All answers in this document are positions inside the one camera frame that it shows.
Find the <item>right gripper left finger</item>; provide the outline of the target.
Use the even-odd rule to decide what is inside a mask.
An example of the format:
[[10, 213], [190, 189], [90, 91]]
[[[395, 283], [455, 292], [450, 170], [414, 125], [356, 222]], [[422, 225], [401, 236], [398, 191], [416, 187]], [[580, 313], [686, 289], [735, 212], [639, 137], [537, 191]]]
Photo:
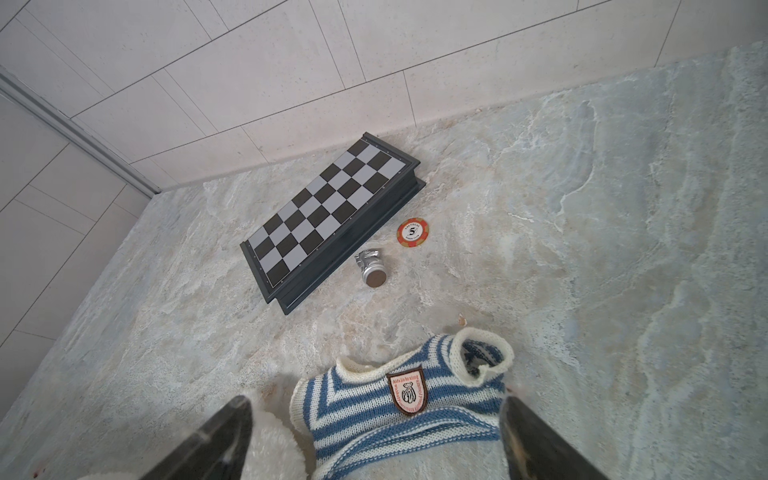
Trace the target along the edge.
[[251, 402], [235, 396], [141, 479], [240, 479], [252, 431]]

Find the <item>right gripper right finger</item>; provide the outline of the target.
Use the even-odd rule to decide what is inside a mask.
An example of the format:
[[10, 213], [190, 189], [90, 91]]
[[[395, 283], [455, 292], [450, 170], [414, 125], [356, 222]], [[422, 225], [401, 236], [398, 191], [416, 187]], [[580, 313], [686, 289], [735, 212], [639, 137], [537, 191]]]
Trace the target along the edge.
[[504, 399], [499, 430], [511, 479], [608, 479], [516, 396]]

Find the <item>white teddy bear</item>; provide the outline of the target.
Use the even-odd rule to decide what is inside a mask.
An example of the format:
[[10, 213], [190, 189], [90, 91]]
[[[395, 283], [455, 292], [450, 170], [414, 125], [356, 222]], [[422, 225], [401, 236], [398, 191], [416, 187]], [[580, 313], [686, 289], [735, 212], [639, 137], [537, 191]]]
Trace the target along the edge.
[[[238, 395], [250, 400], [253, 416], [253, 431], [240, 479], [306, 478], [302, 442], [289, 425], [288, 390], [272, 385], [265, 390], [246, 390]], [[93, 465], [79, 477], [141, 479], [231, 399], [200, 412], [189, 413], [172, 426], [162, 428], [156, 424], [140, 427], [126, 445], [115, 447], [95, 459]]]

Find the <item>blue white striped sweater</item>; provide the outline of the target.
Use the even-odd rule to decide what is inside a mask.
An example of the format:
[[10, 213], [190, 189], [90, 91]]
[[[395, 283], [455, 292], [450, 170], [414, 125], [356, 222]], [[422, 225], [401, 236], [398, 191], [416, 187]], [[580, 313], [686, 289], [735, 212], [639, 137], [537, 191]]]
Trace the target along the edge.
[[501, 336], [465, 327], [378, 367], [340, 357], [328, 371], [299, 380], [289, 413], [313, 441], [313, 478], [342, 479], [448, 443], [498, 440], [503, 377], [514, 357]]

